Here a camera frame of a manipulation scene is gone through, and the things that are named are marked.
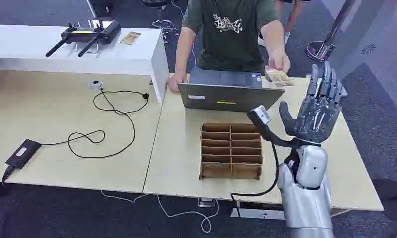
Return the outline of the person's right hand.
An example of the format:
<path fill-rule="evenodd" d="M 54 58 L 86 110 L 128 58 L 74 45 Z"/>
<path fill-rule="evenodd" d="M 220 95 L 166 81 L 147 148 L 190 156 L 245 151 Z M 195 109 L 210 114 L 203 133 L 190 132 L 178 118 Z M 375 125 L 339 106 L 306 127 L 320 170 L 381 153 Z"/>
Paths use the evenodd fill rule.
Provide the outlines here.
<path fill-rule="evenodd" d="M 185 72 L 175 72 L 167 80 L 167 86 L 171 92 L 179 92 L 179 83 L 187 83 L 188 74 Z"/>

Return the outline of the person's left hand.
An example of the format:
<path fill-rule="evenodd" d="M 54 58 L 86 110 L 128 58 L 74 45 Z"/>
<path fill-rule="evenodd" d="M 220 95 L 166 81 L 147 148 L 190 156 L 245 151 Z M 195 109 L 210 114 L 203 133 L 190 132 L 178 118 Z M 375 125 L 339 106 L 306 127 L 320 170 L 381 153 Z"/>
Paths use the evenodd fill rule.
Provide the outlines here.
<path fill-rule="evenodd" d="M 271 69 L 288 73 L 290 70 L 290 59 L 286 54 L 284 46 L 268 51 L 268 66 Z"/>

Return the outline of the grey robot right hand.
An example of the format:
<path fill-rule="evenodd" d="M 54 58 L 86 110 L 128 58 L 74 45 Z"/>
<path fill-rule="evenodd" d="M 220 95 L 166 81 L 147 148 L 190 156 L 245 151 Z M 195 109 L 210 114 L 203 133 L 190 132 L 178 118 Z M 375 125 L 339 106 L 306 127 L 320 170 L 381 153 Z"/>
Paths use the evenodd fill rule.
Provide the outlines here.
<path fill-rule="evenodd" d="M 297 117 L 291 116 L 286 102 L 280 103 L 279 112 L 286 134 L 316 144 L 327 140 L 342 110 L 342 90 L 343 85 L 329 62 L 324 62 L 320 83 L 318 68 L 312 65 L 310 83 Z"/>

